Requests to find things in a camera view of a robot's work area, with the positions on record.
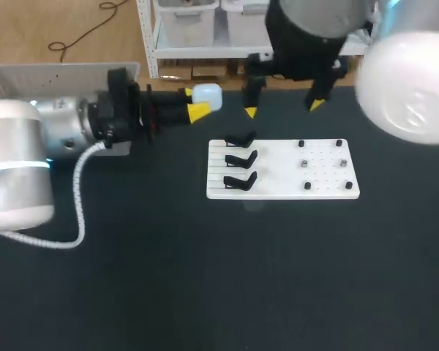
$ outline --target black peg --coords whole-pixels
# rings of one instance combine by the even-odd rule
[[[227,137],[225,137],[225,142],[227,144],[226,146],[230,146],[230,147],[238,146],[241,148],[248,148],[256,137],[257,137],[257,132],[250,132],[245,138],[228,135]]]
[[[249,190],[251,190],[256,180],[257,172],[252,172],[249,179],[247,179],[246,181],[226,176],[223,178],[223,183],[225,184],[226,189],[239,189],[248,192]]]
[[[226,155],[225,162],[229,165],[232,165],[234,167],[240,167],[248,170],[252,167],[252,165],[255,162],[255,159],[257,159],[258,152],[257,150],[252,151],[248,159],[242,159],[237,156],[233,155]]]

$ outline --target white cylinder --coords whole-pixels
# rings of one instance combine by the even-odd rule
[[[358,102],[389,134],[439,144],[439,0],[387,1],[359,67]]]
[[[54,212],[39,112],[0,100],[0,231],[49,221]]]

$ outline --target wooden floor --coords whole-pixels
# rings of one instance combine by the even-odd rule
[[[102,0],[0,0],[0,64],[58,62],[60,53],[48,44],[70,44],[81,34],[110,16],[99,10]],[[64,62],[138,61],[142,65],[140,83],[149,74],[135,0],[119,7],[117,16],[67,51]],[[153,80],[154,89],[177,89],[184,83]],[[351,85],[353,76],[340,82]],[[240,80],[222,83],[225,89],[239,89]],[[271,88],[306,88],[309,83],[271,79]]]

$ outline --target black cable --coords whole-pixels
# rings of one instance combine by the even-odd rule
[[[83,34],[81,37],[76,39],[70,45],[65,45],[64,42],[52,42],[52,43],[50,43],[48,45],[48,49],[50,51],[61,51],[60,62],[63,62],[64,61],[64,57],[65,57],[65,53],[67,53],[68,49],[70,49],[73,45],[77,44],[80,40],[82,40],[88,34],[92,33],[93,31],[95,31],[99,27],[104,26],[107,22],[112,20],[117,15],[117,9],[119,8],[119,6],[122,6],[123,4],[127,3],[128,1],[129,0],[123,0],[123,1],[119,2],[118,4],[114,4],[113,2],[110,2],[110,1],[102,2],[99,5],[99,9],[100,10],[113,10],[112,15],[110,15],[110,17],[107,20],[104,20],[103,22],[101,22],[97,26],[95,26],[95,27],[91,28],[90,30],[88,30],[85,34]]]

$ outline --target black table surface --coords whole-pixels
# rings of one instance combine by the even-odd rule
[[[353,89],[308,115],[303,92],[239,93],[130,157],[90,161],[87,236],[67,252],[0,238],[0,351],[439,350],[439,146],[380,131]],[[250,206],[206,198],[208,141],[345,138],[357,200]],[[54,162],[56,215],[77,233],[72,165]]]

